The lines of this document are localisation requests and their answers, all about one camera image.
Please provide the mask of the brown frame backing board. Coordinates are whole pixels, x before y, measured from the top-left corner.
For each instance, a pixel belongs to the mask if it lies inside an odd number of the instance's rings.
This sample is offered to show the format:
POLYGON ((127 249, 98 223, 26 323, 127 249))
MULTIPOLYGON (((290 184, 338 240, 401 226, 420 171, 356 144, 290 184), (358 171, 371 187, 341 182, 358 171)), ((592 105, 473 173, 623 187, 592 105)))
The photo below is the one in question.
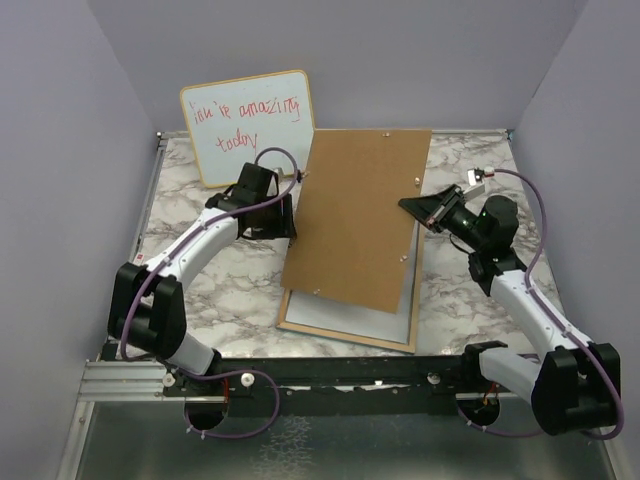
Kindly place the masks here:
POLYGON ((414 220, 399 206, 421 192, 429 129, 315 132, 281 285, 393 313, 414 220))

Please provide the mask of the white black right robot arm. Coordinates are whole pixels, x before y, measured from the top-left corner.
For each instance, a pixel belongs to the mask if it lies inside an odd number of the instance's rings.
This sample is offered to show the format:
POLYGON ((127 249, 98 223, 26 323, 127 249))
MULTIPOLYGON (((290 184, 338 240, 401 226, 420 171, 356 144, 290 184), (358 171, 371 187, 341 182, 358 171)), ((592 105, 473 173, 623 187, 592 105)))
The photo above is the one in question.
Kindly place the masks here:
POLYGON ((512 246, 519 228, 516 202, 492 195, 473 213, 462 189, 452 185, 398 205, 428 230, 448 232, 470 248, 472 280, 519 325, 539 358, 532 362, 500 341, 470 344, 459 367, 461 383, 472 391, 491 383, 507 388, 531 406, 549 435, 596 435, 604 427, 619 434, 620 356, 611 344, 595 343, 576 329, 532 281, 512 246))

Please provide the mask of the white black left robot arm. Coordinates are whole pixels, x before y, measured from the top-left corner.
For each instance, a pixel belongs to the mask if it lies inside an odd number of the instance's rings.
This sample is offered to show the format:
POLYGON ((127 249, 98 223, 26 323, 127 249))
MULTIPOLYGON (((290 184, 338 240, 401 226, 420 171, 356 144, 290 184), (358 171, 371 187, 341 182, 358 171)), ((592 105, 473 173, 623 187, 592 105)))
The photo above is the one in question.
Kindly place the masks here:
POLYGON ((214 392, 221 354, 187 329, 185 292, 222 250, 237 240, 292 240, 296 236, 290 188, 257 163, 210 197, 195 221, 173 243, 141 264, 127 262, 115 276, 108 334, 123 360, 154 358, 186 373, 195 392, 214 392))

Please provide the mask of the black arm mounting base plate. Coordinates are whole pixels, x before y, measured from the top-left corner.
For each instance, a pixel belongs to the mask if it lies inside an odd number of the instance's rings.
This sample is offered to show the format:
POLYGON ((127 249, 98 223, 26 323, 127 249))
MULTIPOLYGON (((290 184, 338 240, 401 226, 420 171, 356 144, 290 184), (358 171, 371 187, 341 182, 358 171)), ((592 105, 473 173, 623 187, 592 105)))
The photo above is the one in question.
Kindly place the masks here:
POLYGON ((177 373, 163 394, 210 410, 227 406, 236 417, 268 417, 275 399, 263 372, 278 386, 282 416, 455 415, 459 400, 480 400, 490 388, 463 375, 459 355, 227 358, 220 370, 232 374, 228 393, 220 380, 177 373))

